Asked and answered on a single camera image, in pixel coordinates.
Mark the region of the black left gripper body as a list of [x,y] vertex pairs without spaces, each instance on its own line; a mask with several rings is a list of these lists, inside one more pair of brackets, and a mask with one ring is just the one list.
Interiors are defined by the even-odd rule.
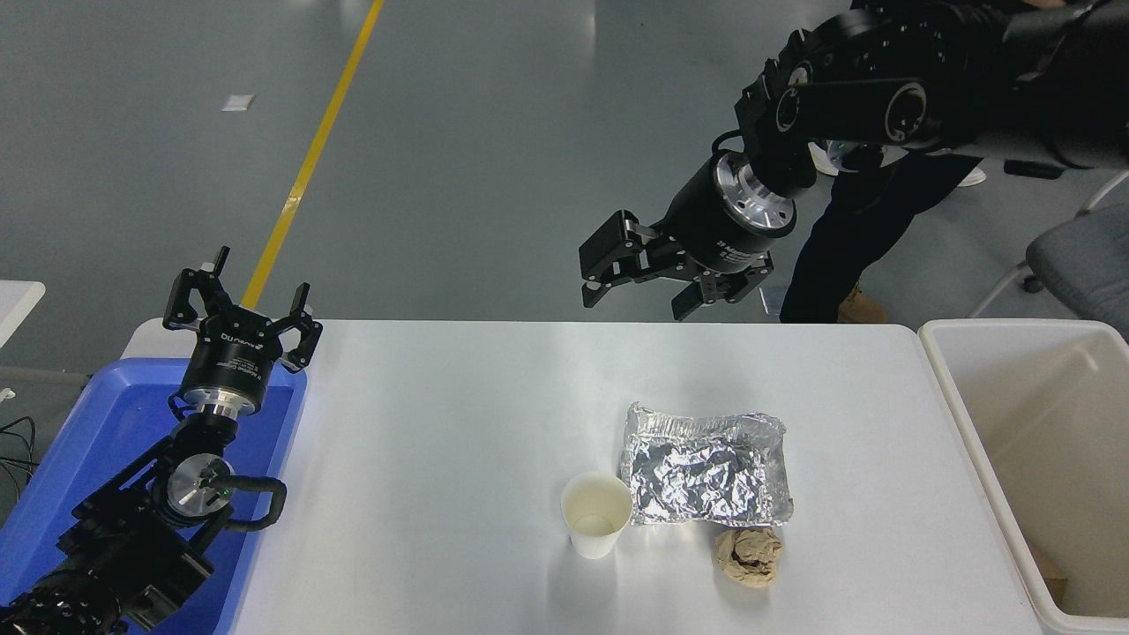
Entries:
[[182,400],[199,402],[205,391],[224,391],[246,402],[265,400],[266,386],[282,349],[257,312],[231,308],[203,318],[182,381]]

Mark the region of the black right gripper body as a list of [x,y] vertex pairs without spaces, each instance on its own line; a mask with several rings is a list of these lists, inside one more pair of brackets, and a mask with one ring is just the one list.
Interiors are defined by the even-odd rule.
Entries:
[[715,273],[738,273],[777,240],[737,212],[717,183],[723,157],[710,157],[669,201],[657,232],[673,237],[688,256]]

